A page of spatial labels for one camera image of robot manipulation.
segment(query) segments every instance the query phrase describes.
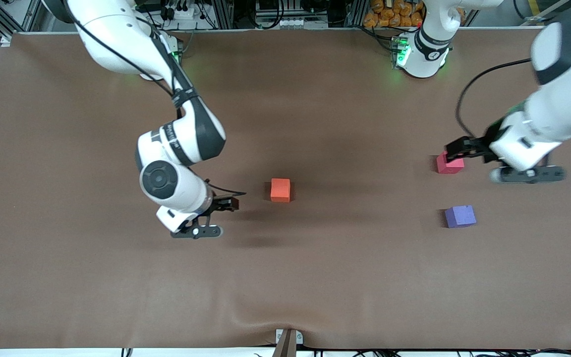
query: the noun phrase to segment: brown cloth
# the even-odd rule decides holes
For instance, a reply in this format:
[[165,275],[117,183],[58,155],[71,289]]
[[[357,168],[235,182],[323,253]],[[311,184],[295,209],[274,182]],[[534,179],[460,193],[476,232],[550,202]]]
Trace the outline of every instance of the brown cloth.
[[[497,185],[434,158],[480,71],[528,56],[536,30],[461,30],[429,79],[392,70],[360,31],[197,34],[183,66],[227,131],[193,169],[245,190],[217,239],[172,239],[141,192],[136,139],[168,96],[95,64],[78,36],[0,50],[0,348],[217,347],[295,328],[315,348],[571,348],[567,180]],[[530,64],[480,79],[477,134],[535,90]],[[292,180],[271,203],[265,183]],[[473,205],[478,224],[443,228]]]

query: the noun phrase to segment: pink cube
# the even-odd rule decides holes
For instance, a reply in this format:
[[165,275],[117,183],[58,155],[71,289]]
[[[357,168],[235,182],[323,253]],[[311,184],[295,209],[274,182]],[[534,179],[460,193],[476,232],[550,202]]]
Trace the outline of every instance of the pink cube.
[[453,160],[450,163],[446,162],[446,150],[435,161],[438,163],[438,172],[440,174],[457,174],[464,169],[464,159]]

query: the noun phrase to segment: orange cube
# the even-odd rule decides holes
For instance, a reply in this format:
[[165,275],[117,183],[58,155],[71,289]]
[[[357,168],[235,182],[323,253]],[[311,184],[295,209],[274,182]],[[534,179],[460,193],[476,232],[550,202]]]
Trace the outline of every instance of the orange cube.
[[290,202],[290,179],[273,178],[270,188],[270,201]]

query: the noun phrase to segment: purple cube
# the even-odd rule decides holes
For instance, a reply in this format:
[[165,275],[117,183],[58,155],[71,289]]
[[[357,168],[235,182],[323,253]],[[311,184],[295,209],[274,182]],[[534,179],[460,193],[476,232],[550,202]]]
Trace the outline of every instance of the purple cube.
[[477,223],[473,206],[454,206],[446,210],[445,215],[449,228],[463,228]]

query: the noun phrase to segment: foam block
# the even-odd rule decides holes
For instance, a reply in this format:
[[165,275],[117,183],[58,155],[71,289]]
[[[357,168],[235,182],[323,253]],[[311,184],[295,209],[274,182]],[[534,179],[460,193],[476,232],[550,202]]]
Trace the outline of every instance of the foam block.
[[290,202],[290,179],[273,178],[270,188],[270,201]]
[[453,206],[445,211],[449,228],[464,228],[477,223],[473,206]]
[[457,159],[447,163],[446,151],[442,152],[435,161],[437,161],[440,174],[457,174],[464,169],[464,159]]

